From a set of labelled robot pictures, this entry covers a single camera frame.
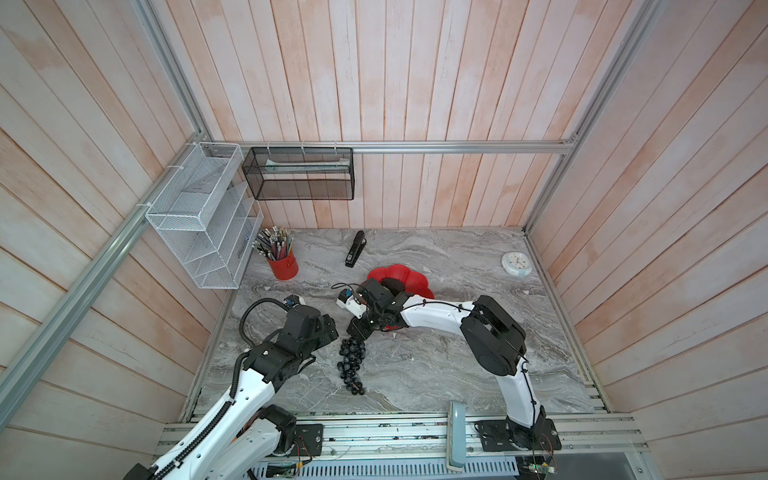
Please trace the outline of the black fake grape bunch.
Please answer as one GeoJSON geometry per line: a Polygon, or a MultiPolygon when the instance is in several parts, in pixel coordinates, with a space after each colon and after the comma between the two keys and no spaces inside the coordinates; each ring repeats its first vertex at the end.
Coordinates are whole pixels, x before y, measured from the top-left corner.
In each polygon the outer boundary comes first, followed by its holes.
{"type": "Polygon", "coordinates": [[[338,353],[341,359],[337,362],[336,367],[346,390],[352,395],[364,395],[366,389],[359,376],[363,360],[367,356],[364,342],[356,338],[344,339],[338,353]]]}

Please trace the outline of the dark fake avocado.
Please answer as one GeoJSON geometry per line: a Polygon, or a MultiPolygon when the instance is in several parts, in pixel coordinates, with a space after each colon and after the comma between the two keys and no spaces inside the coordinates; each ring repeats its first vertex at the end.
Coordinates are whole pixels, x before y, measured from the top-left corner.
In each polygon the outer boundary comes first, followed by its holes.
{"type": "Polygon", "coordinates": [[[385,277],[380,281],[380,283],[383,287],[388,289],[393,296],[397,296],[400,293],[406,291],[404,283],[396,278],[385,277]]]}

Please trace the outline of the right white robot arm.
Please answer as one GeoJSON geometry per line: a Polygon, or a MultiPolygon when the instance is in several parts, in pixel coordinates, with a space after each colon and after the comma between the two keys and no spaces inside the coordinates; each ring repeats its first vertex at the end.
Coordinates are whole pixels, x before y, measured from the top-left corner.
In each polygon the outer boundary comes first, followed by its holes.
{"type": "Polygon", "coordinates": [[[530,449],[547,420],[536,397],[526,358],[526,333],[492,297],[450,302],[391,289],[374,278],[340,291],[336,303],[352,314],[347,333],[358,341],[375,331],[429,328],[463,337],[478,364],[492,374],[506,406],[502,422],[483,421],[478,433],[507,441],[514,449],[530,449]]]}

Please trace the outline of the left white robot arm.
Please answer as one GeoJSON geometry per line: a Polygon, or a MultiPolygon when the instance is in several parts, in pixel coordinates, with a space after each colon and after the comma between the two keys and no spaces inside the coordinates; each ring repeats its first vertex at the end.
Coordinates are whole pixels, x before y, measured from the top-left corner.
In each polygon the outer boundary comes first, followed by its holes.
{"type": "Polygon", "coordinates": [[[134,465],[127,479],[242,479],[265,457],[292,452],[296,417],[272,398],[338,338],[335,321],[296,295],[262,298],[246,308],[238,332],[248,349],[236,358],[228,390],[174,447],[149,467],[134,465]],[[283,310],[285,323],[256,343],[246,320],[263,304],[283,310]]]}

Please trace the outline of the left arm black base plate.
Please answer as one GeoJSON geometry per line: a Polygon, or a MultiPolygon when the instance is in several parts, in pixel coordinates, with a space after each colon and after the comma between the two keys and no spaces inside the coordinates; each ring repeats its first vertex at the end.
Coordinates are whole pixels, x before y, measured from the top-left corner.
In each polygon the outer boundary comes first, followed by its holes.
{"type": "Polygon", "coordinates": [[[324,426],[321,423],[298,424],[290,441],[280,440],[269,458],[318,457],[322,453],[324,426]]]}

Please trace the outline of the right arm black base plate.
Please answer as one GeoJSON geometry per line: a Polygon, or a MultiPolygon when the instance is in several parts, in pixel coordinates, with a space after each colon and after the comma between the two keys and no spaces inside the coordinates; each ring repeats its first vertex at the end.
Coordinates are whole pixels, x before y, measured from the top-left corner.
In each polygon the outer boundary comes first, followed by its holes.
{"type": "Polygon", "coordinates": [[[539,419],[533,427],[511,420],[482,420],[474,424],[485,452],[562,449],[559,433],[551,419],[539,419]]]}

